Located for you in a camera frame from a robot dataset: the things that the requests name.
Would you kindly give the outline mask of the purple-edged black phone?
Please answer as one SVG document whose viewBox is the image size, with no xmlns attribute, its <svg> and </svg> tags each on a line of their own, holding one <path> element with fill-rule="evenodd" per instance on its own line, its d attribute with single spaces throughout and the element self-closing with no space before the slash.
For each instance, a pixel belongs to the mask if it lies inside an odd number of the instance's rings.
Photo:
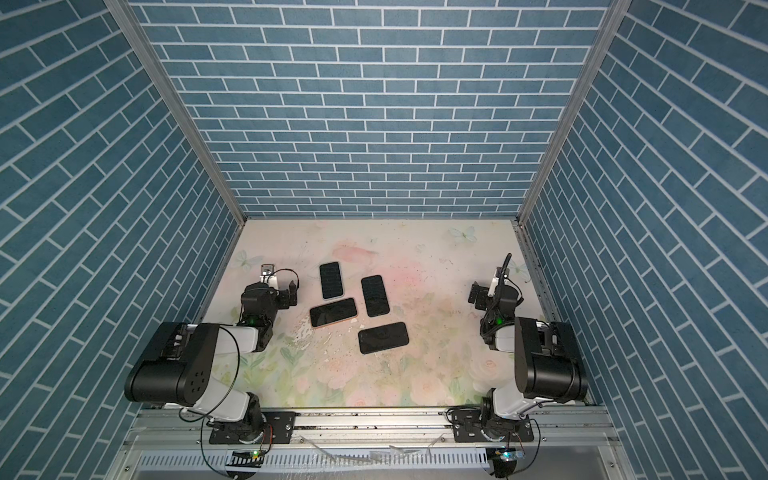
<svg viewBox="0 0 768 480">
<path fill-rule="evenodd" d="M 311 308 L 310 323 L 313 328 L 319 328 L 355 318 L 357 314 L 355 300 L 346 298 Z"/>
</svg>

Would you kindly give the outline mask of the blue-edged black phone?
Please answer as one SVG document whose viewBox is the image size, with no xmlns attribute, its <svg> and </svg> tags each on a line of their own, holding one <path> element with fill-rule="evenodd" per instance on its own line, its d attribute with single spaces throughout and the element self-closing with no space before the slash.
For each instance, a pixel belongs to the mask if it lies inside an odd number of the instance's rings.
<svg viewBox="0 0 768 480">
<path fill-rule="evenodd" d="M 363 355 L 406 346 L 409 335 L 404 322 L 396 322 L 358 333 L 360 352 Z"/>
</svg>

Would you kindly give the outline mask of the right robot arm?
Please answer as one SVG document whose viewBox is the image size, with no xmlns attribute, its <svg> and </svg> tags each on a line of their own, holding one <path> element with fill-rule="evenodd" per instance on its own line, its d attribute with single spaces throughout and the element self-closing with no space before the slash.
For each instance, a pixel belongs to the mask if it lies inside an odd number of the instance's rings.
<svg viewBox="0 0 768 480">
<path fill-rule="evenodd" d="M 473 283 L 468 302 L 484 313 L 479 333 L 492 351 L 514 356 L 514 381 L 483 397 L 474 427 L 490 441 L 530 441 L 530 413 L 546 404 L 582 401 L 588 392 L 573 328 L 516 314 L 523 297 L 516 284 L 496 277 L 491 285 Z"/>
</svg>

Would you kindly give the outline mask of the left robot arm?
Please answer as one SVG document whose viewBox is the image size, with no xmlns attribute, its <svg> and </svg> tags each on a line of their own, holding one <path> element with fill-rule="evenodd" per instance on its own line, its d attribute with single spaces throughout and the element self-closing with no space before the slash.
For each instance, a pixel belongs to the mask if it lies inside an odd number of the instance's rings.
<svg viewBox="0 0 768 480">
<path fill-rule="evenodd" d="M 236 324 L 162 323 L 128 374 L 125 397 L 135 403 L 176 404 L 250 436 L 259 434 L 266 419 L 258 397 L 238 391 L 235 380 L 214 379 L 213 363 L 222 355 L 233 354 L 239 361 L 244 353 L 264 351 L 278 312 L 297 305 L 299 288 L 295 278 L 281 289 L 277 273 L 266 269 L 241 294 Z"/>
</svg>

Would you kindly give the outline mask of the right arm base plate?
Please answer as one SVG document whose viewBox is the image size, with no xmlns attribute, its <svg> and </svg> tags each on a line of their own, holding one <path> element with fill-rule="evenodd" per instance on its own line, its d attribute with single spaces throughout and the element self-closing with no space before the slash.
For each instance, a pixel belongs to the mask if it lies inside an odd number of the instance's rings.
<svg viewBox="0 0 768 480">
<path fill-rule="evenodd" d="M 445 410 L 444 417 L 457 443 L 525 443 L 534 440 L 528 421 L 501 418 L 479 407 L 450 407 Z"/>
</svg>

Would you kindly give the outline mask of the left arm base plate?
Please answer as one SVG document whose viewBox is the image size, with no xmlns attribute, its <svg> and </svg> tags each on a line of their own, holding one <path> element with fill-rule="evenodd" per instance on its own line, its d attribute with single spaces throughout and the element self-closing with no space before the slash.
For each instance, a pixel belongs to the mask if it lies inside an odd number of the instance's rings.
<svg viewBox="0 0 768 480">
<path fill-rule="evenodd" d="M 293 435 L 297 414 L 293 411 L 262 411 L 252 422 L 248 416 L 237 422 L 211 423 L 209 443 L 212 445 L 268 446 L 288 444 Z"/>
</svg>

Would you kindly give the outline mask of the aluminium front rail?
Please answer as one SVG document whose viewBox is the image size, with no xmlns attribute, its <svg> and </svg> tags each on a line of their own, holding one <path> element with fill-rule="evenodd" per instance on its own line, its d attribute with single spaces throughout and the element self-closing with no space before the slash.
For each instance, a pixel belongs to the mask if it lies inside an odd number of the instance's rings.
<svg viewBox="0 0 768 480">
<path fill-rule="evenodd" d="M 482 427 L 470 407 L 267 408 L 264 436 L 257 447 L 432 448 L 454 445 L 607 446 L 615 429 L 602 407 L 546 405 L 528 414 L 516 429 Z M 176 409 L 142 411 L 124 441 L 135 449 L 190 450 L 242 447 L 232 426 L 186 423 Z"/>
</svg>

